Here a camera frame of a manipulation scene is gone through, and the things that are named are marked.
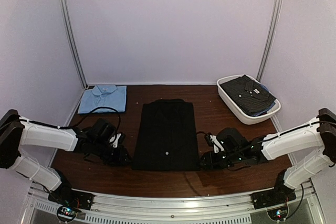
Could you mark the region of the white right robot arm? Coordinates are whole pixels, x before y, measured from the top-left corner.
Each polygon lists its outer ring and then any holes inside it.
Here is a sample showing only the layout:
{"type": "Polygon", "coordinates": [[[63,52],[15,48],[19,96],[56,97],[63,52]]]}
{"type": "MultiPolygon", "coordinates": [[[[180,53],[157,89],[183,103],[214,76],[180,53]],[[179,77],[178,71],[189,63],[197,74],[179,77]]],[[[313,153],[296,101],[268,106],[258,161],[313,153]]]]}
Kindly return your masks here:
{"type": "Polygon", "coordinates": [[[251,141],[236,128],[225,128],[217,135],[207,133],[205,140],[213,148],[200,160],[200,167],[206,170],[230,168],[239,163],[258,165],[312,148],[313,151],[303,160],[278,175],[269,199],[279,204],[304,181],[335,165],[335,114],[323,108],[316,117],[300,126],[251,141]]]}

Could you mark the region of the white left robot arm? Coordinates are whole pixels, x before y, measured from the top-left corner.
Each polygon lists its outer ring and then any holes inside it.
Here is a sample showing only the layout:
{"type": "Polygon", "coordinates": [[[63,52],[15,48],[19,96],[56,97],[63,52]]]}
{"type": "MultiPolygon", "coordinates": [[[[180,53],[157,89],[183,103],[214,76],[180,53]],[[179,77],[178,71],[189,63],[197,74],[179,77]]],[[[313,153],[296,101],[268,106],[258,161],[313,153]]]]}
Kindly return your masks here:
{"type": "Polygon", "coordinates": [[[76,197],[61,172],[49,167],[33,149],[63,150],[94,155],[109,166],[130,164],[131,156],[122,142],[125,134],[107,120],[99,118],[93,126],[81,129],[56,126],[20,116],[8,110],[1,118],[1,168],[14,170],[29,180],[39,183],[54,194],[64,205],[71,205],[76,197]]]}

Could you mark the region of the black long sleeve shirt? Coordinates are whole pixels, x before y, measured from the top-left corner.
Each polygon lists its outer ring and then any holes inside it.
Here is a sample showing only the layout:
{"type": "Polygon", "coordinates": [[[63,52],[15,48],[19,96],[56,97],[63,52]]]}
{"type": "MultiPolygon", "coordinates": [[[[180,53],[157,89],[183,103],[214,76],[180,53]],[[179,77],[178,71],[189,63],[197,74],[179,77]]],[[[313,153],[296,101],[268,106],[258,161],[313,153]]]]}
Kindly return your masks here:
{"type": "Polygon", "coordinates": [[[200,170],[192,103],[172,99],[143,105],[132,169],[200,170]]]}

